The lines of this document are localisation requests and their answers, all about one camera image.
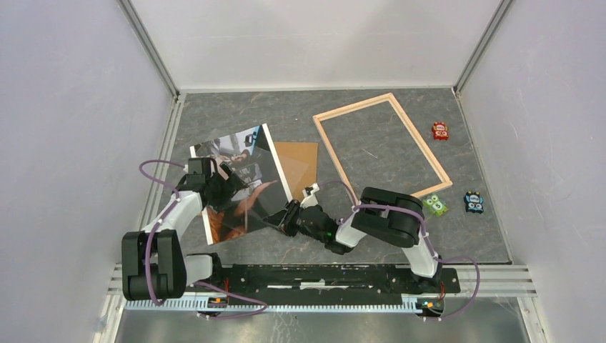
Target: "white wall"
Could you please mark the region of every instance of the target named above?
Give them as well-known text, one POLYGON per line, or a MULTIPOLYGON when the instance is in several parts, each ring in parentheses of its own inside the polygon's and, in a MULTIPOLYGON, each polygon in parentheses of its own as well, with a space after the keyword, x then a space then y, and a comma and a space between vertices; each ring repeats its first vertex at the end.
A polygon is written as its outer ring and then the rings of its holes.
POLYGON ((171 97, 115 1, 0 10, 2 342, 89 342, 171 97))
POLYGON ((181 89, 453 85, 499 0, 133 0, 181 89))
POLYGON ((606 2, 516 1, 463 89, 492 198, 554 342, 603 342, 606 2))

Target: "rectangular wooden frame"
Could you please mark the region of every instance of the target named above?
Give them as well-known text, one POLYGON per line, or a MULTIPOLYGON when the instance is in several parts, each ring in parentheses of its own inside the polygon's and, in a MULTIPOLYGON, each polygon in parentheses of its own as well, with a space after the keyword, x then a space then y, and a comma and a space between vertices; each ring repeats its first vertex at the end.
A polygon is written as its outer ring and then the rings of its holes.
POLYGON ((400 106, 400 104, 396 100, 394 94, 391 94, 391 93, 379 95, 379 96, 376 96, 376 97, 368 99, 368 100, 364 100, 364 101, 357 102, 355 104, 343 106, 338 109, 333 109, 331 111, 317 114, 314 116, 314 123, 316 124, 316 127, 318 128, 318 132, 320 133, 320 136, 322 137, 322 141, 324 142, 324 145, 326 145, 326 149, 328 149, 328 153, 330 154, 330 158, 332 159, 332 162, 336 166, 337 171, 339 172, 339 175, 341 176, 341 180, 343 182, 345 182, 345 184, 347 184, 347 186, 349 186, 350 189, 353 190, 352 184, 349 183, 349 179, 347 178, 347 175, 345 175, 345 170, 343 170, 343 166, 341 166, 341 162, 337 158, 337 154, 334 153, 332 144, 330 144, 330 141, 328 140, 328 136, 326 135, 326 132, 324 131, 324 127, 322 127, 322 122, 324 120, 335 118, 337 116, 342 116, 343 114, 348 114, 353 111, 357 111, 359 109, 365 109, 367 107, 371 107, 376 104, 381 104, 383 102, 389 102, 389 104, 392 105, 392 108, 396 111, 397 115, 402 120, 402 123, 404 124, 404 126, 406 127, 406 129, 408 130, 408 132, 410 133, 412 138, 414 139, 414 141, 417 143, 417 146, 421 149, 421 151, 423 151, 423 155, 425 155, 425 158, 427 159, 429 164, 431 164, 432 168, 434 169, 434 172, 437 174, 439 180, 441 181, 441 183, 439 183, 433 187, 423 189, 423 190, 415 192, 411 195, 414 197, 420 198, 427 194, 441 191, 442 189, 452 186, 452 181, 450 181, 450 178, 444 171, 444 168, 442 168, 442 165, 435 158, 433 152, 431 151, 431 149, 429 149, 429 147, 427 146, 427 143, 425 143, 425 140, 423 139, 423 137, 421 137, 421 134, 417 131, 417 128, 414 127, 414 124, 412 123, 412 121, 410 121, 410 118, 406 115, 406 112, 404 112, 404 109, 402 108, 402 106, 400 106))

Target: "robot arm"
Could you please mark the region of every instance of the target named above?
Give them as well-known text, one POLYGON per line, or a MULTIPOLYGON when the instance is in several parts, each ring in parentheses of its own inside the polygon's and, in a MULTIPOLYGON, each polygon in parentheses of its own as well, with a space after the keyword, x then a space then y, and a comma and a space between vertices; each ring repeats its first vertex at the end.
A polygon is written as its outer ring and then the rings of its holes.
POLYGON ((311 185, 304 190, 305 198, 300 203, 292 200, 286 209, 268 217, 266 222, 287 236, 301 232, 317 239, 338 254, 350 252, 360 239, 371 235, 401 247, 412 273, 420 281, 429 282, 432 286, 439 284, 442 265, 422 236, 419 219, 424 217, 419 199, 367 187, 362 192, 358 209, 343 223, 337 224, 318 205, 315 195, 318 191, 317 184, 311 185))
MULTIPOLYGON (((217 167, 210 158, 190 159, 188 169, 188 174, 177 185, 179 197, 173 195, 153 222, 141 231, 126 233, 122 239, 122 282, 128 300, 150 299, 145 248, 157 223, 159 228, 151 244, 151 253, 157 259, 151 261, 150 270, 151 286, 159 299, 180 298, 188 284, 220 278, 221 262, 216 255, 195 254, 184 258, 179 241, 201 210, 211 206, 222 211, 236 192, 247 185, 226 164, 217 167)), ((338 224, 318 204, 315 197, 318 191, 317 184, 311 185, 304 190, 306 197, 302 202, 292 200, 265 222, 287 236, 300 232, 319 240, 338 254, 352 251, 360 239, 369 234, 402 248, 419 285, 427 284, 427 289, 434 289, 439 284, 442 265, 432 256, 419 230, 419 218, 423 217, 420 200, 367 187, 362 192, 359 209, 338 224), (394 209, 404 209, 407 213, 394 209)))
POLYGON ((150 263, 151 283, 158 298, 179 298, 192 282, 208 279, 217 266, 209 254, 183 258, 179 241, 189 223, 206 206, 217 211, 247 185, 226 164, 208 157, 189 159, 188 173, 177 185, 179 197, 172 195, 158 217, 138 232, 122 238, 122 288, 128 300, 150 299, 145 276, 146 242, 160 223, 151 244, 157 260, 150 263))

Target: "gray mat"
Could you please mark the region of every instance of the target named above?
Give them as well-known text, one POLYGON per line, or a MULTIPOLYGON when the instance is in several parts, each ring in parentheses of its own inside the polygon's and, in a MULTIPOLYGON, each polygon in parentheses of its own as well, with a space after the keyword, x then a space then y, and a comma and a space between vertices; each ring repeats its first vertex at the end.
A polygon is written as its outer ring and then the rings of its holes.
MULTIPOLYGON (((171 159, 186 161, 189 147, 193 144, 268 123, 275 141, 321 143, 318 180, 338 179, 337 170, 313 124, 312 116, 388 92, 396 96, 453 181, 451 188, 438 194, 449 211, 441 217, 433 217, 425 212, 429 234, 437 251, 444 258, 466 254, 479 262, 508 262, 509 257, 490 195, 478 167, 465 122, 449 89, 187 94, 171 159), (435 141, 432 138, 431 125, 434 121, 445 121, 449 126, 448 141, 435 141), (484 214, 465 213, 463 196, 468 190, 482 193, 485 199, 484 214)), ((416 158, 411 161, 408 157, 416 156, 418 148, 401 121, 389 111, 389 105, 380 104, 359 111, 359 114, 346 114, 324 122, 337 154, 346 159, 343 165, 347 165, 346 173, 356 191, 360 192, 364 186, 369 185, 414 191, 421 189, 416 189, 417 187, 426 188, 425 185, 438 183, 436 175, 424 159, 417 162, 416 158), (362 121, 365 115, 363 112, 379 114, 379 118, 362 121), (349 120, 353 117, 357 117, 357 120, 349 120), (369 141, 361 143, 356 137, 366 134, 365 128, 372 128, 368 132, 379 132, 380 135, 373 137, 367 134, 369 141), (362 151, 359 148, 361 145, 379 159, 362 151), (391 159, 389 156, 403 156, 406 161, 391 159), (418 166, 416 173, 410 164, 418 166)), ((170 169, 167 181, 176 183, 181 175, 180 171, 170 169)), ((165 190, 162 207, 168 198, 169 192, 165 190)), ((343 217, 351 205, 344 190, 338 186, 320 192, 319 200, 324 210, 333 217, 343 217)), ((364 238, 354 251, 339 256, 308 237, 297 235, 289 238, 269 228, 207 246, 202 218, 196 218, 189 226, 182 240, 182 248, 185 254, 218 252, 227 264, 406 263, 401 249, 373 237, 364 238)))

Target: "purple cable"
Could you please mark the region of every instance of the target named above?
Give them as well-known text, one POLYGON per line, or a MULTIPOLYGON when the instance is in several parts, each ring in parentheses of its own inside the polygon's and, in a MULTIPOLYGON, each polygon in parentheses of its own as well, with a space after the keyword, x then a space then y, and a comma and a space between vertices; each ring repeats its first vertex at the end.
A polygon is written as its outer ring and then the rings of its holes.
POLYGON ((262 302, 261 300, 247 298, 247 297, 244 297, 244 296, 238 295, 238 294, 233 294, 224 289, 220 289, 219 287, 213 286, 211 284, 207 284, 206 282, 203 282, 203 281, 194 282, 194 284, 198 285, 198 286, 206 287, 208 289, 212 289, 213 291, 216 291, 216 292, 221 292, 221 293, 227 295, 228 297, 234 297, 236 299, 244 300, 246 302, 252 302, 252 303, 263 306, 263 308, 261 308, 261 309, 255 309, 254 311, 250 311, 250 312, 246 312, 246 313, 234 314, 232 316, 224 316, 224 317, 207 316, 207 319, 223 320, 223 319, 235 319, 235 318, 249 317, 249 316, 254 316, 255 314, 259 314, 259 313, 265 311, 267 309, 267 307, 269 307, 269 305, 266 302, 262 302))
MULTIPOLYGON (((162 212, 162 214, 160 215, 160 219, 162 221, 164 221, 166 219, 166 217, 169 215, 169 213, 172 211, 172 209, 179 203, 179 199, 180 199, 179 191, 177 190, 177 188, 173 187, 168 182, 162 181, 161 179, 157 179, 157 178, 153 177, 152 175, 147 174, 143 170, 143 167, 150 163, 171 164, 173 166, 178 166, 183 169, 185 169, 185 166, 183 164, 178 164, 178 163, 172 162, 172 161, 164 161, 163 159, 150 159, 149 161, 145 161, 139 165, 139 171, 141 172, 141 174, 143 174, 144 177, 152 180, 153 182, 157 182, 157 183, 171 189, 175 195, 175 201, 172 202, 167 207, 167 209, 164 212, 162 212)), ((160 223, 160 221, 157 221, 156 224, 154 225, 154 227, 151 228, 151 231, 149 232, 149 236, 147 237, 147 243, 145 245, 145 281, 147 282, 147 291, 149 292, 149 298, 157 306, 161 306, 164 303, 164 300, 158 300, 158 298, 156 297, 156 292, 154 292, 154 285, 152 284, 152 273, 151 273, 152 272, 152 263, 150 262, 150 259, 152 257, 152 242, 154 241, 154 235, 156 234, 156 231, 158 231, 158 229, 160 228, 161 224, 162 223, 160 223)))
POLYGON ((348 218, 350 218, 358 209, 382 209, 382 210, 397 211, 397 212, 409 214, 419 221, 419 225, 421 228, 421 236, 424 237, 425 243, 427 244, 427 248, 429 249, 429 252, 432 254, 432 256, 434 257, 434 259, 436 261, 438 261, 442 264, 451 264, 453 262, 458 262, 463 259, 466 259, 467 261, 470 261, 473 264, 473 266, 475 268, 475 273, 476 273, 476 284, 475 284, 475 289, 473 291, 473 294, 472 294, 470 300, 465 304, 465 306, 461 307, 460 309, 458 309, 457 311, 454 311, 451 314, 448 314, 441 318, 429 318, 429 320, 434 321, 434 322, 439 322, 446 318, 453 317, 457 314, 460 314, 461 312, 466 310, 469 306, 471 306, 471 304, 473 303, 473 301, 475 300, 475 298, 477 296, 478 291, 480 290, 480 267, 477 265, 477 262, 473 258, 471 258, 469 256, 457 256, 457 257, 453 257, 451 259, 440 259, 439 257, 437 257, 437 253, 436 253, 432 243, 429 241, 429 235, 427 234, 427 230, 425 229, 425 220, 417 212, 414 212, 409 209, 403 209, 401 207, 390 206, 390 205, 361 204, 361 205, 355 206, 354 212, 352 212, 345 220, 343 220, 343 222, 346 222, 348 220, 348 218))
POLYGON ((318 187, 324 187, 327 184, 342 184, 343 187, 345 187, 345 189, 347 190, 347 193, 349 194, 349 200, 352 201, 352 204, 354 206, 356 206, 356 196, 354 195, 354 192, 349 188, 349 186, 347 186, 347 184, 341 180, 331 180, 331 181, 326 181, 326 182, 320 182, 318 184, 318 187))

